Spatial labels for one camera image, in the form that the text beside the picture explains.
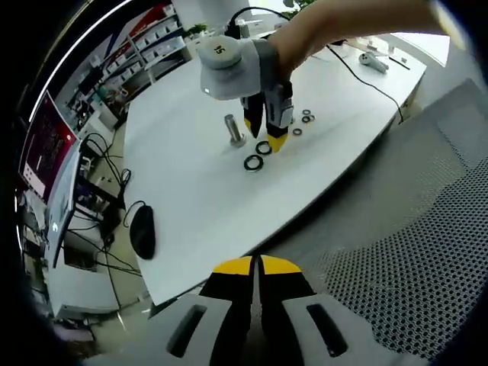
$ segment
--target computer mouse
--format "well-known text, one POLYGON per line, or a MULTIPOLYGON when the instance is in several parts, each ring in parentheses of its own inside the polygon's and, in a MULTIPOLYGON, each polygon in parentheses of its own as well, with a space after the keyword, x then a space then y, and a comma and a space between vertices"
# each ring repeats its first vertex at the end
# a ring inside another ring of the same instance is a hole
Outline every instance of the computer mouse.
POLYGON ((152 259, 156 248, 153 209, 144 205, 137 210, 129 229, 130 244, 142 259, 152 259))

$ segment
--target number label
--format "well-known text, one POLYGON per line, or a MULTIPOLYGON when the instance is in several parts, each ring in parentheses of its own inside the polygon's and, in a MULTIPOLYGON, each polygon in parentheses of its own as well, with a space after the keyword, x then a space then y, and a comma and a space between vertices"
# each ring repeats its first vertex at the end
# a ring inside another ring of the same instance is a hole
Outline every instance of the number label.
POLYGON ((215 52, 217 52, 218 55, 220 55, 222 52, 226 52, 226 49, 223 48, 222 46, 217 46, 213 49, 215 52))

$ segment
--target monitor screen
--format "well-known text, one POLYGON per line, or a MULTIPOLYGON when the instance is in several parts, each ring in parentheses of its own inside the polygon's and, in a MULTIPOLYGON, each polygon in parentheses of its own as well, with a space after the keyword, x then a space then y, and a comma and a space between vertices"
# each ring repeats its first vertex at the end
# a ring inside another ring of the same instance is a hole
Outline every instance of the monitor screen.
POLYGON ((61 163, 76 141, 49 93, 30 123, 21 157, 20 173, 46 203, 61 163))

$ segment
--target rubber ring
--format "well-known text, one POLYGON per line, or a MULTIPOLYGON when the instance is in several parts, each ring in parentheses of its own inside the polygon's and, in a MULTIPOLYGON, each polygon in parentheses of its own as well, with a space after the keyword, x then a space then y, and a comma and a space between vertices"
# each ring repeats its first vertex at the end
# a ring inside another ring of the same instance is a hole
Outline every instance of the rubber ring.
POLYGON ((265 164, 265 162, 263 161, 262 157, 259 156, 259 155, 250 155, 246 158, 246 160, 244 160, 244 169, 247 170, 248 172, 257 172, 258 170, 261 170, 262 166, 265 164), (256 166, 255 168, 251 168, 249 166, 249 162, 253 159, 257 159, 258 160, 258 166, 256 166))
POLYGON ((273 149, 271 148, 271 146, 269 146, 269 142, 268 141, 261 141, 260 143, 258 143, 256 145, 256 152, 259 154, 259 155, 269 155, 273 152, 273 149), (268 147, 268 150, 267 151, 261 151, 260 148, 261 146, 267 146, 268 147))

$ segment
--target gray perforated panel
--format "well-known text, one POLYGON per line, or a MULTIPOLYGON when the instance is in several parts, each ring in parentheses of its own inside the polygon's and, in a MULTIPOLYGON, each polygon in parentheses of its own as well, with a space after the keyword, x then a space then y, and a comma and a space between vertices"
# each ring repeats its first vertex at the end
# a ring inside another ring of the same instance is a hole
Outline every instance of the gray perforated panel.
POLYGON ((487 280, 487 111, 472 83, 452 91, 267 252, 364 316, 380 344, 434 358, 487 280))

